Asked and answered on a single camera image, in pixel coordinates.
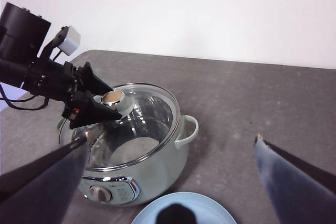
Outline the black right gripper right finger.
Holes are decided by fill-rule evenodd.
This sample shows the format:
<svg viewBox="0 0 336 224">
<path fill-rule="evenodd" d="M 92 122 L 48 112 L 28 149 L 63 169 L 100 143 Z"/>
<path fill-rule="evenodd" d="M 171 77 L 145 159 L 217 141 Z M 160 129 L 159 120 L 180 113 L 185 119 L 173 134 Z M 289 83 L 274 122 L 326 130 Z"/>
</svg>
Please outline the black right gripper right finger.
<svg viewBox="0 0 336 224">
<path fill-rule="evenodd" d="M 335 223 L 335 175 L 267 142 L 257 134 L 260 179 L 280 223 Z"/>
</svg>

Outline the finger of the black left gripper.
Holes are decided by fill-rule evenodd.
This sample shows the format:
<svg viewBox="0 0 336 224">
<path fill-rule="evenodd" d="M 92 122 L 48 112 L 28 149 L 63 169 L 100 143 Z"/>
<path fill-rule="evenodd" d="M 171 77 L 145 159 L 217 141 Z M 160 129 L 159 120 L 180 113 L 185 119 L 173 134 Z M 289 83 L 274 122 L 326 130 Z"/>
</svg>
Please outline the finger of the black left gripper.
<svg viewBox="0 0 336 224">
<path fill-rule="evenodd" d="M 83 92 L 90 91 L 93 95 L 104 95 L 113 90 L 112 87 L 93 72 L 89 62 L 86 62 L 83 67 L 77 69 L 77 82 L 79 90 Z"/>
<path fill-rule="evenodd" d="M 65 102 L 62 117 L 70 121 L 70 129 L 75 129 L 101 122 L 119 120 L 122 118 L 122 114 L 96 102 L 91 92 L 78 91 L 73 98 Z"/>
</svg>

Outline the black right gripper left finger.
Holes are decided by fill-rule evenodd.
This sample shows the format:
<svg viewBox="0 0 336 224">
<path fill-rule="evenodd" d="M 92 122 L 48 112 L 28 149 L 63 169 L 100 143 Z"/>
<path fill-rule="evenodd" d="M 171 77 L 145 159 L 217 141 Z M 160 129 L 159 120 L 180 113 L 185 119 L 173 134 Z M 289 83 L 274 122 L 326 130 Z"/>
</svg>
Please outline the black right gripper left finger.
<svg viewBox="0 0 336 224">
<path fill-rule="evenodd" d="M 85 137 L 1 175 L 1 223 L 62 223 L 88 160 Z"/>
</svg>

